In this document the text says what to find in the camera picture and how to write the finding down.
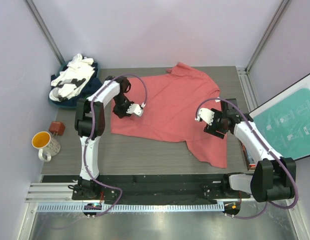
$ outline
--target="small brown box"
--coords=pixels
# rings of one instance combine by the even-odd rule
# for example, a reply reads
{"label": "small brown box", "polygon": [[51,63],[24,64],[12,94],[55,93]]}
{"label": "small brown box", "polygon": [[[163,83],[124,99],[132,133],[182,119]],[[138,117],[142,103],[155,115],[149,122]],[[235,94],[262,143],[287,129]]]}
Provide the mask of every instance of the small brown box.
{"label": "small brown box", "polygon": [[54,135],[62,136],[65,128],[65,125],[61,121],[53,121],[50,125],[49,132]]}

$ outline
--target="metal pole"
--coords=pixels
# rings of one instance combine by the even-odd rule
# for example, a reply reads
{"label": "metal pole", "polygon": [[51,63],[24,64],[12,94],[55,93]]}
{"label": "metal pole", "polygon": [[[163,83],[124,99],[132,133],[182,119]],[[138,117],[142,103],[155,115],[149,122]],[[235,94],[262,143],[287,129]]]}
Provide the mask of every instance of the metal pole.
{"label": "metal pole", "polygon": [[29,11],[31,12],[32,16],[34,17],[38,27],[40,28],[41,32],[45,36],[51,50],[53,51],[54,55],[56,56],[57,60],[59,61],[60,65],[65,62],[61,52],[59,51],[53,37],[51,36],[44,20],[42,19],[40,13],[36,5],[34,4],[33,0],[24,0],[25,4],[27,5]]}
{"label": "metal pole", "polygon": [[272,20],[270,21],[263,37],[261,38],[261,40],[259,41],[257,48],[255,49],[253,55],[251,56],[248,65],[246,67],[246,72],[247,74],[249,74],[251,68],[253,67],[253,65],[255,64],[261,50],[263,49],[263,47],[265,46],[266,42],[268,41],[270,35],[273,33],[276,25],[278,24],[279,20],[281,19],[281,17],[283,16],[285,10],[287,9],[288,5],[290,4],[291,0],[282,0],[281,3],[279,4],[275,15],[273,16]]}

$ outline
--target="perforated metal strip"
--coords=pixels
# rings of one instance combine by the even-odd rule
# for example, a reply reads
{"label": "perforated metal strip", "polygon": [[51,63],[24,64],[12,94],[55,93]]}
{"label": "perforated metal strip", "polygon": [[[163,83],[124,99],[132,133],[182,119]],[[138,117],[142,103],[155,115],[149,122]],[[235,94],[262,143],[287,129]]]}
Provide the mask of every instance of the perforated metal strip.
{"label": "perforated metal strip", "polygon": [[[74,213],[83,212],[87,202],[40,203],[37,212]],[[102,210],[85,210],[85,212],[103,212],[111,205],[102,204]],[[206,205],[115,205],[110,213],[156,213],[156,212],[220,212],[224,211],[223,202]]]}

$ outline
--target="pink towel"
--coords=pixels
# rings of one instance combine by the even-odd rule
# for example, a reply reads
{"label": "pink towel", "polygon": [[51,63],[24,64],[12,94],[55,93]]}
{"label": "pink towel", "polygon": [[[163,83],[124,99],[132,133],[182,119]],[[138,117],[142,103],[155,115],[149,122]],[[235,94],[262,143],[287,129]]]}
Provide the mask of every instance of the pink towel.
{"label": "pink towel", "polygon": [[[207,74],[183,63],[167,72],[142,77],[148,90],[143,115],[119,119],[112,113],[111,133],[174,143],[186,141],[198,160],[226,168],[226,138],[205,133],[206,123],[195,121],[198,105],[207,98],[218,97],[219,87]],[[141,104],[145,96],[142,84],[136,78],[129,81],[132,86],[126,96]],[[203,107],[220,110],[220,103],[210,101]]]}

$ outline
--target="mug handle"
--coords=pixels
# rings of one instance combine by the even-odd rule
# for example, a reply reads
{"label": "mug handle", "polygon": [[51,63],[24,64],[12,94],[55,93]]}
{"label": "mug handle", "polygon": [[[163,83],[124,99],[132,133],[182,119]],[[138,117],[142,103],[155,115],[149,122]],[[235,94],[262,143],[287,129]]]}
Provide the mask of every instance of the mug handle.
{"label": "mug handle", "polygon": [[43,162],[50,162],[50,160],[51,160],[50,152],[45,151],[45,154],[47,156],[47,159],[44,157],[44,150],[43,149],[39,149],[39,152],[38,152],[39,159],[41,161],[43,161]]}

